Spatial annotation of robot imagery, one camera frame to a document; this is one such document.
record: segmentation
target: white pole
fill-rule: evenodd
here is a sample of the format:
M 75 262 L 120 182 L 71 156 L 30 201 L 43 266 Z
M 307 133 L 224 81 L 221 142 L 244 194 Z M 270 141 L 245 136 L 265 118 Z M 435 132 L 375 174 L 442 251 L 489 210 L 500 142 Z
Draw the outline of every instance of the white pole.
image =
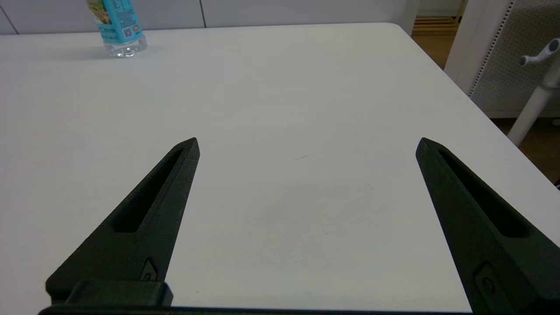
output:
M 531 129 L 531 126 L 547 105 L 552 94 L 553 90 L 545 90 L 540 86 L 536 87 L 525 108 L 515 121 L 514 126 L 511 127 L 510 133 L 507 134 L 507 137 L 516 146 L 519 146 L 523 141 L 523 138 L 525 138 L 525 135 L 527 135 L 529 129 Z
M 559 51 L 558 48 L 560 48 L 560 39 L 555 38 L 537 56 L 521 57 L 521 65 L 541 63 L 554 58 L 554 55 Z M 514 126 L 511 127 L 510 133 L 507 134 L 511 142 L 519 146 L 552 97 L 552 93 L 558 89 L 560 89 L 560 58 L 554 60 L 544 76 L 543 82 L 536 87 Z

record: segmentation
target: white wall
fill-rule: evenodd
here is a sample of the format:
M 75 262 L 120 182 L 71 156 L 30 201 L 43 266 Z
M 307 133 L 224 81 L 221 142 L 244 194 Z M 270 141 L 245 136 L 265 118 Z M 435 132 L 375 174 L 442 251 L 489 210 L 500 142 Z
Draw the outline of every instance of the white wall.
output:
M 204 27 L 206 18 L 208 27 L 392 22 L 409 34 L 418 4 L 419 0 L 134 0 L 144 29 Z M 20 34 L 97 31 L 85 0 L 0 0 L 0 5 Z
M 0 0 L 20 34 L 97 31 L 85 0 Z M 134 0 L 144 29 L 204 27 L 199 0 Z
M 461 0 L 420 0 L 419 16 L 455 16 Z
M 412 32 L 418 0 L 202 0 L 207 27 L 392 22 Z
M 16 31 L 13 29 L 6 15 L 4 15 L 2 7 L 0 7 L 0 35 L 9 35 L 15 33 Z

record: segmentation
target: bottle bottom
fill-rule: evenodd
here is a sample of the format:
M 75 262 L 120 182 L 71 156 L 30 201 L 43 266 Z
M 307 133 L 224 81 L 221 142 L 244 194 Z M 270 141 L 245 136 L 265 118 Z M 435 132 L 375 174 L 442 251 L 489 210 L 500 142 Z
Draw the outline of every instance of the bottle bottom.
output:
M 139 39 L 126 44 L 116 45 L 105 43 L 105 48 L 109 52 L 109 55 L 126 58 L 132 57 L 137 52 L 145 50 L 148 48 L 148 44 L 146 43 L 146 36 L 142 35 Z

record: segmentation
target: perforated panel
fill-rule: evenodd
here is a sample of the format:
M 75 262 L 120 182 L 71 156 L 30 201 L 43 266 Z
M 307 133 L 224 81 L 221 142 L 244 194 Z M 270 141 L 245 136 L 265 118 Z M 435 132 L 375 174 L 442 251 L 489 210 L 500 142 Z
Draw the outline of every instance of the perforated panel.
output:
M 469 96 L 485 111 L 518 112 L 550 66 L 522 68 L 519 60 L 560 37 L 560 1 L 514 0 L 504 19 Z M 551 109 L 560 109 L 560 92 L 548 104 Z

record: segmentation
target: screw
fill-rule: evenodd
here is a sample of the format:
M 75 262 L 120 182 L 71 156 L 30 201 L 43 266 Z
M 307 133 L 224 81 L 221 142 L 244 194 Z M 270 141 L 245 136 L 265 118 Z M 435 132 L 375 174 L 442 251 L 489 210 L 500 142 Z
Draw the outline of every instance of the screw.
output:
M 489 278 L 482 279 L 482 287 L 484 288 L 484 291 L 488 295 L 493 295 L 496 292 L 496 288 L 494 288 L 494 283 L 492 283 L 492 280 L 490 280 Z

